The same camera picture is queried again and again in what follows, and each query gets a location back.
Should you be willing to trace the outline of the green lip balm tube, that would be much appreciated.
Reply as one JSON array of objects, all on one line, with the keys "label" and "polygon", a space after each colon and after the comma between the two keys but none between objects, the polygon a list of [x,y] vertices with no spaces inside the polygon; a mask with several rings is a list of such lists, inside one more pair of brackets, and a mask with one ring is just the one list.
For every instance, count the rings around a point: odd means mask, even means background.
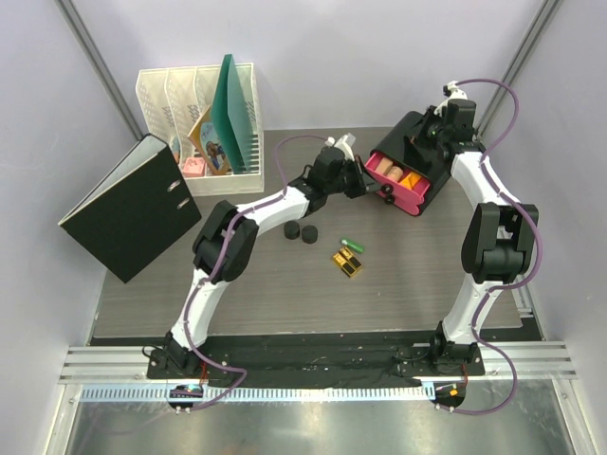
[{"label": "green lip balm tube", "polygon": [[365,250],[365,248],[362,245],[360,245],[357,242],[354,242],[350,239],[347,239],[347,238],[341,238],[340,242],[343,246],[348,247],[349,249],[351,249],[352,251],[354,251],[358,254],[362,254]]}]

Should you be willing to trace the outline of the pink sticky note pad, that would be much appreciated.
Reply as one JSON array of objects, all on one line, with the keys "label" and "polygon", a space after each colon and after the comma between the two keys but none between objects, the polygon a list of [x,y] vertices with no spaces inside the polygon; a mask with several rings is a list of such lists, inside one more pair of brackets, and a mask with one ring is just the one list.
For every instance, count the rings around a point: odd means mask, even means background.
[{"label": "pink sticky note pad", "polygon": [[181,169],[187,178],[200,178],[206,173],[206,162],[201,157],[188,157]]}]

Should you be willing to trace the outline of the pink bottom drawer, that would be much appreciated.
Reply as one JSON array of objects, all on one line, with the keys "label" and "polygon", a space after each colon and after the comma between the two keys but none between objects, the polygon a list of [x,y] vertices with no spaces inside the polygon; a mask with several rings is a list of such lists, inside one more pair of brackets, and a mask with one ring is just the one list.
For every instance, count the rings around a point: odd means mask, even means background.
[{"label": "pink bottom drawer", "polygon": [[393,202],[386,202],[388,206],[395,207],[404,211],[411,216],[419,216],[422,213],[421,208],[418,205],[408,204],[403,200],[395,200]]}]

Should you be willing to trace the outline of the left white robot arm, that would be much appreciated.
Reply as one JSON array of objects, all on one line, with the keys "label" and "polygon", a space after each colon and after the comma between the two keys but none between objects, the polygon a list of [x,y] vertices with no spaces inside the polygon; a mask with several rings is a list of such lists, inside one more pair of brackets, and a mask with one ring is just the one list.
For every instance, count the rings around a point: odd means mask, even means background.
[{"label": "left white robot arm", "polygon": [[313,164],[277,193],[245,205],[217,203],[193,243],[193,282],[161,348],[165,368],[183,378],[200,371],[199,348],[212,315],[228,285],[247,268],[258,237],[318,211],[333,194],[355,199],[380,188],[359,156],[325,146]]}]

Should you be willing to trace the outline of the gold lipstick case left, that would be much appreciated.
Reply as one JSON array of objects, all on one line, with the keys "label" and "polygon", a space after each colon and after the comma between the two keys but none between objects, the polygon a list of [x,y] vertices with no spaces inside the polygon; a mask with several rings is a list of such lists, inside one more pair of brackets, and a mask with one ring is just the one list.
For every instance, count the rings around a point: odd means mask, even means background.
[{"label": "gold lipstick case left", "polygon": [[351,265],[351,263],[341,254],[340,251],[336,252],[332,256],[333,263],[347,276],[351,276],[356,269]]}]

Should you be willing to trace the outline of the pink drawer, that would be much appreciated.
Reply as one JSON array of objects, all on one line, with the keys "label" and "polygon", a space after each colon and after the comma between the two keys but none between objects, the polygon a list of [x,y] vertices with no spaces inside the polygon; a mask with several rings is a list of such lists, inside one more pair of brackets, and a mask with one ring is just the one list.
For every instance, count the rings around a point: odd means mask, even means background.
[{"label": "pink drawer", "polygon": [[404,211],[411,216],[419,216],[422,213],[421,208],[418,205],[408,204],[403,200],[395,200],[393,202],[386,202],[388,206],[395,207]]},{"label": "pink drawer", "polygon": [[378,195],[379,197],[381,197],[383,200],[384,200],[384,199],[385,199],[387,196],[392,195],[392,196],[395,198],[395,200],[403,200],[403,201],[406,201],[408,204],[412,204],[412,205],[418,205],[418,206],[421,208],[421,210],[422,210],[423,203],[416,204],[416,202],[415,202],[415,201],[412,201],[412,200],[409,198],[409,194],[408,194],[408,193],[406,194],[405,198],[400,197],[398,194],[395,194],[395,193],[393,193],[393,194],[384,194],[384,193],[383,193],[383,191],[378,191],[378,192],[377,192],[377,195]]},{"label": "pink drawer", "polygon": [[[424,177],[422,180],[420,180],[414,187],[414,189],[411,191],[403,186],[401,186],[399,184],[399,182],[394,182],[389,180],[386,176],[381,175],[379,173],[376,172],[376,167],[378,162],[381,160],[382,157],[388,157],[387,155],[381,153],[381,152],[372,152],[371,156],[368,158],[368,160],[365,163],[365,168],[368,170],[368,172],[378,181],[383,185],[385,184],[390,184],[393,186],[394,191],[393,193],[398,194],[400,197],[405,198],[406,194],[409,194],[409,198],[412,201],[415,201],[416,204],[420,204],[425,200],[425,195],[426,193],[429,191],[430,187],[431,187],[431,183],[430,181]],[[402,164],[399,164],[395,161],[394,158],[390,158],[394,163],[394,166],[397,166],[399,168],[401,168],[404,171],[404,175],[406,175],[408,172],[413,172],[412,170],[410,170],[409,168],[405,167]]]}]

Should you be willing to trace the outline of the black drawer organizer box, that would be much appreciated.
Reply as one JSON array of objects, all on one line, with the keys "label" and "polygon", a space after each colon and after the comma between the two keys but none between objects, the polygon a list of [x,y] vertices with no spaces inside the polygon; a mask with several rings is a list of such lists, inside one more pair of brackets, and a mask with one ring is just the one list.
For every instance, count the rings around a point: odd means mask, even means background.
[{"label": "black drawer organizer box", "polygon": [[380,185],[388,205],[419,216],[451,177],[451,164],[437,142],[442,118],[407,113],[370,153],[365,168]]}]

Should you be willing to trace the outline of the green plastic folder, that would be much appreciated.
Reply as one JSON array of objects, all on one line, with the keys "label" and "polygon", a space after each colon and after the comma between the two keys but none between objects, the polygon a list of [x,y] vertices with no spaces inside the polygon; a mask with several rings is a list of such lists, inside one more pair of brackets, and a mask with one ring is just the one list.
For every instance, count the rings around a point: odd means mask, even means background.
[{"label": "green plastic folder", "polygon": [[231,54],[220,65],[212,103],[212,124],[234,173],[248,170],[252,127],[247,102]]}]

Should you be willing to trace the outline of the gold lipstick case right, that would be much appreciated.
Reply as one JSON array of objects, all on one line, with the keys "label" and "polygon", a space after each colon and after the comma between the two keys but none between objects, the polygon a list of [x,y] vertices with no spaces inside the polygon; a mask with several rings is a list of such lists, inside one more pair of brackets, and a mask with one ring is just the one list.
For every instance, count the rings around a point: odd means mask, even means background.
[{"label": "gold lipstick case right", "polygon": [[340,268],[348,278],[352,279],[360,272],[362,264],[356,257],[352,257],[345,259]]}]

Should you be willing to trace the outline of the beige foundation bottle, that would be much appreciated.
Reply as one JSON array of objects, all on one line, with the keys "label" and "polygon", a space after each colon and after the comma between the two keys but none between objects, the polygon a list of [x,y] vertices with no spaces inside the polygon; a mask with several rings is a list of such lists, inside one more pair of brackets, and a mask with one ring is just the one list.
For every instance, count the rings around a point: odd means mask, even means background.
[{"label": "beige foundation bottle", "polygon": [[391,159],[389,159],[388,157],[382,157],[377,164],[376,172],[381,175],[387,176],[393,166],[394,163]]},{"label": "beige foundation bottle", "polygon": [[401,168],[392,166],[386,173],[386,177],[391,181],[399,182],[402,179],[403,174],[404,171]]}]

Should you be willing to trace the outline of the pink top drawer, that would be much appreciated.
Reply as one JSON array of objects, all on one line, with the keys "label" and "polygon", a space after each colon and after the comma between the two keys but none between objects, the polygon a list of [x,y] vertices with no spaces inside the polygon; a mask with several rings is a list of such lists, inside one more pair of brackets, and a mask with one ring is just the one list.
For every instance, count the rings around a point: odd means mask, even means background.
[{"label": "pink top drawer", "polygon": [[[381,153],[381,152],[372,152],[371,156],[368,158],[368,160],[365,163],[365,168],[368,170],[368,172],[378,181],[383,185],[385,184],[390,184],[393,186],[394,191],[393,193],[398,194],[400,197],[405,198],[406,194],[409,194],[409,198],[412,201],[415,201],[416,204],[420,204],[425,200],[425,195],[426,193],[429,191],[430,187],[431,187],[431,183],[430,181],[424,177],[422,180],[420,180],[414,187],[414,189],[411,191],[403,186],[401,186],[399,184],[399,182],[394,182],[389,180],[386,176],[381,175],[379,173],[376,172],[376,167],[378,162],[381,160],[382,157],[388,157],[387,155]],[[395,161],[394,158],[390,158],[394,163],[394,166],[397,166],[399,168],[401,168],[404,171],[404,175],[406,175],[408,172],[413,172],[412,170],[410,170],[409,168],[405,167],[402,164],[399,164]]]}]

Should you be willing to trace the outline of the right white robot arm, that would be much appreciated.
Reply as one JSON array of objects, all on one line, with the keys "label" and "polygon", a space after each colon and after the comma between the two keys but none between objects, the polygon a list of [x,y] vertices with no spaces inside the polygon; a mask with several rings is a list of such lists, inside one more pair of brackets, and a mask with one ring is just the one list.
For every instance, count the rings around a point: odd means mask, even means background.
[{"label": "right white robot arm", "polygon": [[465,279],[423,357],[442,375],[480,363],[482,325],[502,291],[527,272],[537,239],[538,209],[516,199],[493,171],[485,147],[474,138],[475,110],[471,100],[450,99],[405,118],[412,168],[429,178],[448,174],[474,208],[461,248]]}]

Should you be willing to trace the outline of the colourful picture booklet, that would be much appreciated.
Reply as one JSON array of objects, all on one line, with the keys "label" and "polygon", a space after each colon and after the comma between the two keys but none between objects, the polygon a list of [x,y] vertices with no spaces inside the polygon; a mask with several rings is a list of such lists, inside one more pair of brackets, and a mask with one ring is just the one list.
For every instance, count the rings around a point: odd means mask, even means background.
[{"label": "colourful picture booklet", "polygon": [[202,110],[188,138],[194,146],[194,156],[205,160],[208,171],[213,175],[224,175],[230,171],[230,162],[215,131],[211,113],[211,105]]}]

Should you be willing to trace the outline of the white magazine file rack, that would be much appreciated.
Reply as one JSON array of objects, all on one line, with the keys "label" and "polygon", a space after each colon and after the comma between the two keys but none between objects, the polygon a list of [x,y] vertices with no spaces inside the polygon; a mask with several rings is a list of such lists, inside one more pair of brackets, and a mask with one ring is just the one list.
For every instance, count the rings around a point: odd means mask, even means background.
[{"label": "white magazine file rack", "polygon": [[141,69],[136,94],[148,132],[167,142],[194,196],[258,193],[265,189],[264,128],[253,63],[237,64],[230,80],[240,83],[250,124],[248,167],[233,173],[211,126],[219,64]]}]

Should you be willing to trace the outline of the orange cream tube white cap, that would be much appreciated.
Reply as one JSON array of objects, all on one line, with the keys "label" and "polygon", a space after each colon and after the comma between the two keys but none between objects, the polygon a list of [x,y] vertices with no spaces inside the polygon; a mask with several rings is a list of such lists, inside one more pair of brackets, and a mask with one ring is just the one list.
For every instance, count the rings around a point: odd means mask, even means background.
[{"label": "orange cream tube white cap", "polygon": [[413,190],[415,185],[422,180],[423,177],[415,172],[408,172],[403,178],[400,180],[399,184],[409,190]]}]

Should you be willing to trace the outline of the gold lipstick case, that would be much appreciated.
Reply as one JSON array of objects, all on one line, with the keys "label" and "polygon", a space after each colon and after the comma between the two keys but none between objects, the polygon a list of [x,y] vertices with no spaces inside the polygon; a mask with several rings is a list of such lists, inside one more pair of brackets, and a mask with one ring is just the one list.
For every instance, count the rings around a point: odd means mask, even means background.
[{"label": "gold lipstick case", "polygon": [[352,257],[345,259],[340,268],[348,278],[352,279],[360,272],[362,264],[356,257]]},{"label": "gold lipstick case", "polygon": [[356,269],[351,265],[351,263],[341,254],[340,251],[336,252],[332,256],[333,263],[347,276],[351,276]]}]

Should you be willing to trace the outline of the aluminium rail frame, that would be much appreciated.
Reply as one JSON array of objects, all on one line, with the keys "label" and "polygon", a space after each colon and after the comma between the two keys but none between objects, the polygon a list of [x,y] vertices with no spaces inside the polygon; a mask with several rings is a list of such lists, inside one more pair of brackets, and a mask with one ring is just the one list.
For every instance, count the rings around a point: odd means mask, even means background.
[{"label": "aluminium rail frame", "polygon": [[456,412],[436,392],[456,376],[424,372],[418,355],[355,343],[229,350],[248,377],[208,409],[184,411],[174,378],[148,379],[137,347],[73,348],[47,443],[50,454],[595,454],[565,345],[506,342],[482,355]]}]

